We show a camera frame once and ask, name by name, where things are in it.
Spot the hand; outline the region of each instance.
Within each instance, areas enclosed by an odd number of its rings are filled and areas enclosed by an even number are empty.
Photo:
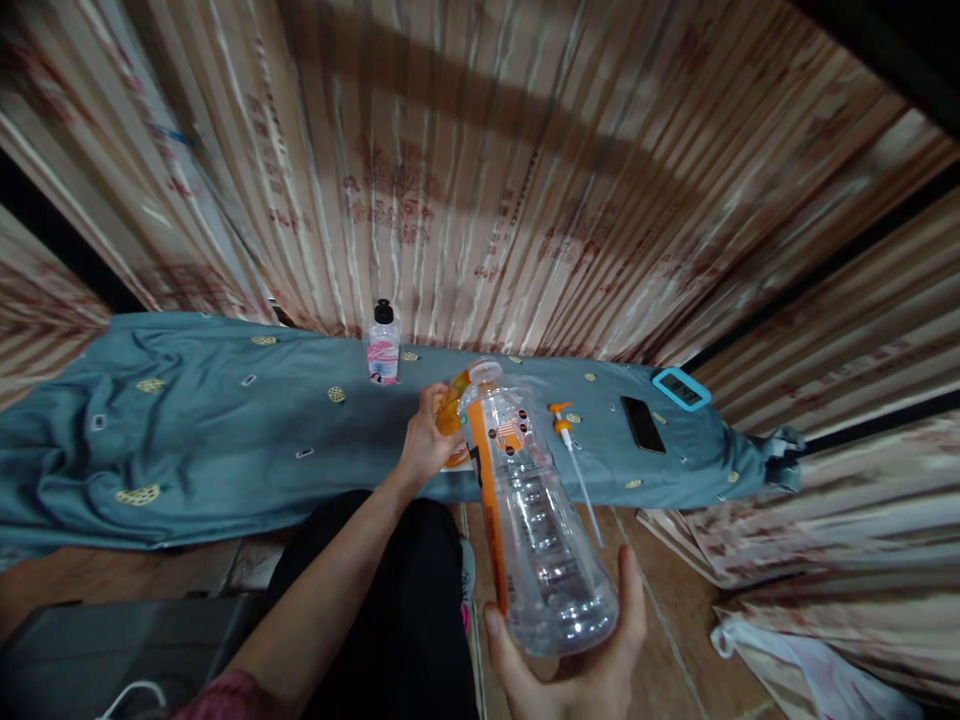
[[[613,635],[582,655],[560,661],[557,675],[543,682],[527,667],[493,604],[483,611],[490,661],[507,693],[513,720],[626,718],[630,678],[647,637],[643,580],[629,545],[617,555],[620,571],[620,619]]]
[[[394,471],[419,490],[438,472],[447,458],[463,442],[463,431],[445,436],[437,430],[437,410],[447,386],[434,383],[420,391],[420,409],[407,423],[403,454]]]

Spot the black phone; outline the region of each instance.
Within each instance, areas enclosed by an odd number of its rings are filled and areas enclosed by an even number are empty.
[[[641,450],[666,455],[667,449],[663,446],[663,440],[660,439],[660,433],[657,431],[657,423],[650,413],[650,408],[643,400],[621,396],[623,409],[627,413],[627,421],[630,423],[630,430],[633,432],[634,442]]]

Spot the bottle cap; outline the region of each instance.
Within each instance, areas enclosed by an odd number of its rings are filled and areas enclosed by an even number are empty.
[[[501,375],[503,373],[503,367],[501,367],[500,363],[493,358],[482,357],[472,362],[467,371],[470,373],[470,378],[472,380],[474,377],[479,378],[484,375],[491,377]]]
[[[373,309],[373,319],[381,325],[389,325],[393,322],[393,308],[390,307],[390,301],[380,298],[377,300],[377,307]]]

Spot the orange bottle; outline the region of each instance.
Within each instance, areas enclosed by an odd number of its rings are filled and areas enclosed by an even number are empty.
[[[440,409],[437,411],[437,429],[442,435],[453,435],[460,428],[460,396],[469,386],[469,367],[450,381],[450,389],[440,401]],[[443,466],[456,467],[466,460],[469,454],[467,444],[461,443]]]

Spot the black bottle cap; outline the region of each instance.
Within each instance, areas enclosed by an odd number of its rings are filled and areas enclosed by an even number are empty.
[[[373,309],[373,319],[381,325],[389,325],[393,322],[393,308],[390,307],[390,301],[380,298],[377,300],[377,307]]]

